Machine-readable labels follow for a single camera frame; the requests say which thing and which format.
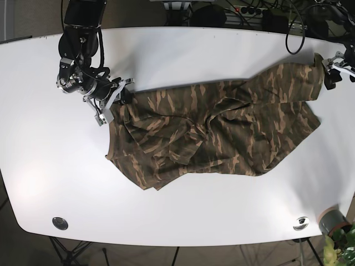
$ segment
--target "green plant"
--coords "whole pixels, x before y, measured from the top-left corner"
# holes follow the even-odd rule
[[[324,266],[355,265],[355,225],[346,233],[335,230],[332,238],[326,236],[324,247]]]

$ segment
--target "camouflage fabric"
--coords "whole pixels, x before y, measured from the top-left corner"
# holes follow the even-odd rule
[[[185,173],[262,175],[319,127],[305,101],[323,78],[316,54],[314,65],[279,64],[247,81],[136,93],[111,109],[107,159],[144,190]]]

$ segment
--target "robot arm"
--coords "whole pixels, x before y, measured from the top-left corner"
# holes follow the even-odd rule
[[[340,0],[336,3],[329,1],[327,4],[333,5],[335,22],[344,25],[349,32],[349,37],[343,42],[345,53],[337,52],[333,58],[323,60],[326,73],[324,84],[331,90],[336,87],[337,82],[342,81],[340,73],[348,74],[351,82],[355,82],[355,8],[349,0]]]
[[[67,26],[64,28],[62,23],[63,35],[59,41],[62,59],[57,78],[57,87],[64,93],[77,91],[83,95],[83,101],[96,112],[100,126],[113,120],[110,111],[113,103],[130,103],[131,95],[125,86],[134,82],[121,78],[110,81],[110,69],[104,67],[101,22],[105,6],[106,0],[69,1],[64,20]],[[99,46],[100,65],[93,68],[92,57]]]

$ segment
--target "white table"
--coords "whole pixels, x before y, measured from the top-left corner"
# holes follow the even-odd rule
[[[0,45],[0,169],[25,231],[116,244],[233,245],[315,236],[324,209],[339,204],[347,213],[355,190],[355,85],[347,76],[310,103],[322,125],[268,174],[188,174],[143,191],[105,158],[108,126],[97,125],[80,94],[57,89],[59,37]],[[233,29],[111,29],[103,37],[112,77],[135,78],[136,91],[250,78],[280,61],[344,51],[307,39],[290,57],[284,35]],[[300,38],[289,42],[296,49]],[[54,227],[56,216],[68,221],[66,231]],[[310,225],[296,232],[302,216]]]

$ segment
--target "plant leaf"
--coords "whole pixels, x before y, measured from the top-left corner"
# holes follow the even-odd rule
[[[324,264],[334,265],[337,262],[337,252],[331,245],[324,247]]]
[[[348,245],[350,247],[355,247],[355,228],[354,226],[351,230],[346,234],[346,240],[348,240]]]
[[[334,241],[332,238],[330,238],[329,236],[325,236],[326,239],[326,247],[331,247],[334,249]]]
[[[342,255],[347,265],[355,265],[355,249],[353,247],[347,248]]]
[[[340,241],[343,237],[345,237],[345,231],[340,228],[340,229],[337,229],[334,231],[333,233],[333,236],[332,236],[332,239],[335,241],[335,242],[338,242]]]

